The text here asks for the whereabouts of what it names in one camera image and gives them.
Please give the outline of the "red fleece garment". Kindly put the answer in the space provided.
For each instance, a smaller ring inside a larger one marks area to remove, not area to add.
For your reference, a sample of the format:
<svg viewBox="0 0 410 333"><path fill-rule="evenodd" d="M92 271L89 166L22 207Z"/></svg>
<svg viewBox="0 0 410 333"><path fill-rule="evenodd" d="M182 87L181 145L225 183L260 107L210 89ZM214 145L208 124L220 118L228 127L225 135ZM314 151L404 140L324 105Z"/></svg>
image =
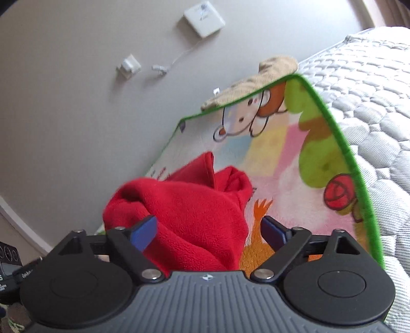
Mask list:
<svg viewBox="0 0 410 333"><path fill-rule="evenodd" d="M166 275L238 270L249 232L245 207L252 184L233 166L215 171L213 161L206 152L165 180L127 182L103 212L105 229L132 227L152 215L158 232L144 254Z"/></svg>

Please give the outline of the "colourful cartoon play mat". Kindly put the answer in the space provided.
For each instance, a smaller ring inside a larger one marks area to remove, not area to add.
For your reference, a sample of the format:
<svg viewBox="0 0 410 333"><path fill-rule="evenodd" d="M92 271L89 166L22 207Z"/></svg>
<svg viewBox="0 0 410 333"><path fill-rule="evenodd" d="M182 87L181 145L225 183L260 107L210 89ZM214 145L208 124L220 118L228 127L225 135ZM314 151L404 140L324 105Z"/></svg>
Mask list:
<svg viewBox="0 0 410 333"><path fill-rule="evenodd" d="M224 106L180 120L160 158L143 178L165 180L206 152L213 167L246 173L252 195L239 268L247 273L272 255L261 236L270 215L286 227L315 234L356 230L371 203L350 145L322 99L292 74Z"/></svg>

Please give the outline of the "black device box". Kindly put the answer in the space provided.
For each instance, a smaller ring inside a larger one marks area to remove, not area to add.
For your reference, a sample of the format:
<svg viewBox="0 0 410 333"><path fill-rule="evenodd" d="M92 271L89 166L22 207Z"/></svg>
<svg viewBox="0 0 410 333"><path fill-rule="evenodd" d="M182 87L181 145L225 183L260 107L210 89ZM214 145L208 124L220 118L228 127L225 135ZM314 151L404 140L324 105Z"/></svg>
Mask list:
<svg viewBox="0 0 410 333"><path fill-rule="evenodd" d="M1 295L9 294L19 289L20 284L33 272L34 268L42 261L39 257L28 264L23 265L18 250L1 242L0 244Z"/></svg>

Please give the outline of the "beige folded cloth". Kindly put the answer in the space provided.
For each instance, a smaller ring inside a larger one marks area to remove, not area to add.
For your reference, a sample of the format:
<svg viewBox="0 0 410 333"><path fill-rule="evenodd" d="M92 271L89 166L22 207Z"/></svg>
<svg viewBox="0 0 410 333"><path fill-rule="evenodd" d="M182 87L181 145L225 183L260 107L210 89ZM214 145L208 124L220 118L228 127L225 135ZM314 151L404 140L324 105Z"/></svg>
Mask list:
<svg viewBox="0 0 410 333"><path fill-rule="evenodd" d="M204 102L201 111L218 108L243 98L276 80L298 70L298 62L291 56L275 56L259 63L257 74L233 83Z"/></svg>

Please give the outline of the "white quilted mattress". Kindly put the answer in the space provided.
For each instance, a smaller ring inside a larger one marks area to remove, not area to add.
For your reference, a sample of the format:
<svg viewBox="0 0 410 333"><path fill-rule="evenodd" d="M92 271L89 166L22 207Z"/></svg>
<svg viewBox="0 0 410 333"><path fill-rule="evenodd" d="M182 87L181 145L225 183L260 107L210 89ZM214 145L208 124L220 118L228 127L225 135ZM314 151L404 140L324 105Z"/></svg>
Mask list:
<svg viewBox="0 0 410 333"><path fill-rule="evenodd" d="M395 285L386 323L409 331L409 29L379 27L301 61L349 143L372 209L357 238Z"/></svg>

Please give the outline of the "white door frame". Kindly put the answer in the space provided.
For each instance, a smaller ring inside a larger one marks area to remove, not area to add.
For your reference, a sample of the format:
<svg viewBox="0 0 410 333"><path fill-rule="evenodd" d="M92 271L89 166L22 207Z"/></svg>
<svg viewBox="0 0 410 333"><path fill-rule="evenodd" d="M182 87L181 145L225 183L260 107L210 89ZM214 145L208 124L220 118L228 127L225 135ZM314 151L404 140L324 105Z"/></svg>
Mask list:
<svg viewBox="0 0 410 333"><path fill-rule="evenodd" d="M19 217L2 196L0 196L0 208L5 220L9 222L32 247L43 255L47 255L52 250L52 247Z"/></svg>

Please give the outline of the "white wall socket with plug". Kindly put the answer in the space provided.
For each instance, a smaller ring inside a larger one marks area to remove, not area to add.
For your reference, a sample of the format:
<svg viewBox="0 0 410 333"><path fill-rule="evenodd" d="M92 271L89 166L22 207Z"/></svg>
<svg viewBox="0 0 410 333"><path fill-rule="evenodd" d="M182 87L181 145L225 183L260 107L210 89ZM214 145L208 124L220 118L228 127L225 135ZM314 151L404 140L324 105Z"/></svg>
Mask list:
<svg viewBox="0 0 410 333"><path fill-rule="evenodd" d="M126 79L132 78L142 69L141 64L136 58L130 54L117 67L117 71Z"/></svg>

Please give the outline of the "white wall control panel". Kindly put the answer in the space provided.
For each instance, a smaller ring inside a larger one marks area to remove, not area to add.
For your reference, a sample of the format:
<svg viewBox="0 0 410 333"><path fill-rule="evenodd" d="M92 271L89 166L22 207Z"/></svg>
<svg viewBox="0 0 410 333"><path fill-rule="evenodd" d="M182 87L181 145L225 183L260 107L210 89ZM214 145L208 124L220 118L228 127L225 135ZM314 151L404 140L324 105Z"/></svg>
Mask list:
<svg viewBox="0 0 410 333"><path fill-rule="evenodd" d="M201 39L211 36L226 25L224 19L210 1L202 1L188 8L183 12L183 17Z"/></svg>

